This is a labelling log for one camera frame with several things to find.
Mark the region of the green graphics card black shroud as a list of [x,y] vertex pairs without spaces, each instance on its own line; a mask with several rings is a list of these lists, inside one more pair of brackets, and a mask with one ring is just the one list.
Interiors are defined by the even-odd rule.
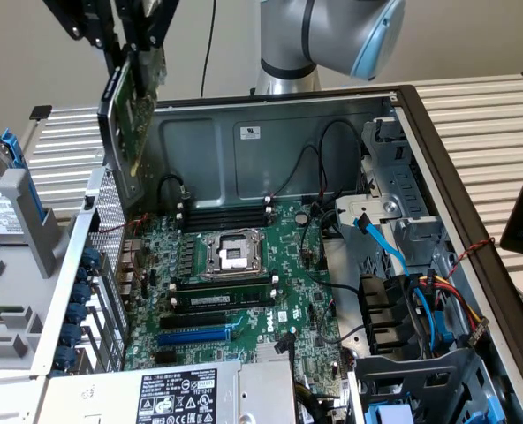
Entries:
[[109,146],[118,168],[132,178],[140,167],[158,88],[165,77],[162,48],[139,54],[130,51],[102,94],[97,111],[102,141]]

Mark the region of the open metal PC case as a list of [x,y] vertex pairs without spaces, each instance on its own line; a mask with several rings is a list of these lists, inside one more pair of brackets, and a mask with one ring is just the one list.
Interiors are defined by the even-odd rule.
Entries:
[[[372,194],[362,164],[363,125],[395,117],[428,185],[437,216],[401,217],[374,225],[366,214],[345,238],[336,199]],[[259,140],[242,140],[241,126],[260,126]],[[359,304],[360,277],[405,275],[403,293],[421,346],[417,360],[472,349],[485,364],[507,424],[523,424],[523,305],[484,228],[475,200],[496,187],[466,190],[416,91],[363,91],[276,100],[170,104],[154,116],[137,176],[119,169],[107,149],[92,172],[74,217],[52,303],[56,347],[45,391],[56,377],[137,371],[125,368],[131,334],[121,267],[125,242],[151,216],[172,216],[179,201],[272,197],[297,201],[319,223],[336,304],[337,343],[352,360],[347,411],[354,421],[349,376],[372,355]]]

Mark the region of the CPU socket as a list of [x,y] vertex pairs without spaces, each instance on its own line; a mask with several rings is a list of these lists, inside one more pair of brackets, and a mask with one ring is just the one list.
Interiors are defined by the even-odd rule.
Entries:
[[206,247],[199,276],[209,280],[258,277],[267,272],[265,234],[256,229],[219,231],[202,240]]

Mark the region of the grey parts rack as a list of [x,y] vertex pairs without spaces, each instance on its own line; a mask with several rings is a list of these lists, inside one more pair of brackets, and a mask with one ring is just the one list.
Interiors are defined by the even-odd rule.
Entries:
[[27,173],[9,169],[0,179],[0,192],[11,201],[24,233],[25,245],[0,245],[0,306],[22,306],[22,313],[2,314],[0,378],[29,374],[42,349],[42,333],[57,287],[69,242],[66,228],[44,208],[41,220],[28,190]]

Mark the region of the green motherboard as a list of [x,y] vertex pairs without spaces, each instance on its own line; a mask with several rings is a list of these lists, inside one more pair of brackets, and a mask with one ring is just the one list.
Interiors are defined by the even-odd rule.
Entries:
[[[336,304],[328,275],[322,234],[317,220],[306,227],[294,222],[298,211],[308,206],[297,201],[281,203],[267,213],[269,225],[256,229],[265,234],[267,272],[280,276],[276,303],[223,312],[224,326],[231,329],[229,341],[203,344],[158,346],[157,336],[191,329],[159,329],[161,317],[178,314],[171,309],[168,289],[172,280],[204,279],[199,276],[206,247],[202,240],[218,231],[183,233],[172,216],[151,216],[137,225],[125,242],[121,279],[131,334],[125,354],[125,368],[145,369],[170,365],[241,361],[254,363],[254,350],[261,343],[284,343],[293,338],[289,351],[298,382],[314,394],[318,405],[306,408],[304,424],[340,424],[347,406],[345,390],[349,355],[337,343],[339,335]],[[157,365],[155,353],[174,350],[177,362]]]

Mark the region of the installed RAM stick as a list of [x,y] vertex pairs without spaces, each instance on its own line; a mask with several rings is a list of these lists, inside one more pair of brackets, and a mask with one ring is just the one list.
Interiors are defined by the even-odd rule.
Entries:
[[170,306],[178,314],[272,307],[277,294],[278,290],[269,285],[178,291],[171,294]]

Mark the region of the grey plastic bay latch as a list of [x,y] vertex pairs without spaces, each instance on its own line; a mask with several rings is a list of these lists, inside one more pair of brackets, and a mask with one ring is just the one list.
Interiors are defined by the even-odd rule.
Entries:
[[390,194],[374,197],[372,194],[345,195],[336,199],[337,221],[342,235],[348,239],[354,228],[353,222],[366,214],[372,224],[378,225],[402,217],[398,199]]

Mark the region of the metal disk bay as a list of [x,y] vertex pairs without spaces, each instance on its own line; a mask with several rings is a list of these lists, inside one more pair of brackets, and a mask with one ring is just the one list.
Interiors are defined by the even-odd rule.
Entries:
[[398,119],[367,121],[361,138],[362,164],[371,193],[393,197],[403,217],[437,216],[438,208]]

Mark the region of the silver chipset heatsink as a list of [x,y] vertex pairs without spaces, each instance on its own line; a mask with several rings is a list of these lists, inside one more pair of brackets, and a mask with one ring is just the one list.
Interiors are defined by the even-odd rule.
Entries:
[[254,350],[254,362],[276,362],[289,361],[289,352],[283,351],[278,353],[275,348],[276,343],[261,343],[257,344]]

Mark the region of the black plastic fan shroud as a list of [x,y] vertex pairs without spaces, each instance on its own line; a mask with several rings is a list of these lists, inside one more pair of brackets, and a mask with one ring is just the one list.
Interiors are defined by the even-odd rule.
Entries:
[[421,346],[403,293],[405,275],[382,279],[360,277],[359,304],[372,355],[392,360],[417,360]]

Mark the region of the grey power supply unit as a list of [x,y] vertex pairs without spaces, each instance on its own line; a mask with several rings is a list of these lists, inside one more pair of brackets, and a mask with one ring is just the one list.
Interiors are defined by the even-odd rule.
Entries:
[[37,424],[297,424],[285,361],[56,377]]

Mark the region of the grey drive cage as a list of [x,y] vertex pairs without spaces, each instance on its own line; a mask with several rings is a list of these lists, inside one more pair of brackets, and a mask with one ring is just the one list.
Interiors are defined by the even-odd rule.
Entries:
[[361,424],[507,424],[482,359],[457,349],[427,360],[356,360],[349,376]]

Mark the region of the blue plastic disk rail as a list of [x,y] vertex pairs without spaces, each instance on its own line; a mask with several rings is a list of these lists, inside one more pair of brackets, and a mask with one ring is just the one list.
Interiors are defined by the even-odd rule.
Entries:
[[45,217],[45,212],[42,207],[42,202],[35,189],[34,181],[32,180],[30,170],[28,169],[28,166],[27,166],[27,161],[23,155],[23,152],[22,152],[22,149],[19,144],[19,140],[18,140],[17,136],[15,134],[13,134],[9,128],[6,128],[3,132],[3,134],[1,135],[1,141],[10,151],[11,158],[12,158],[12,167],[17,168],[17,169],[23,169],[26,171],[28,190],[30,192],[32,199],[34,200],[36,210],[38,211],[41,220],[43,220]]

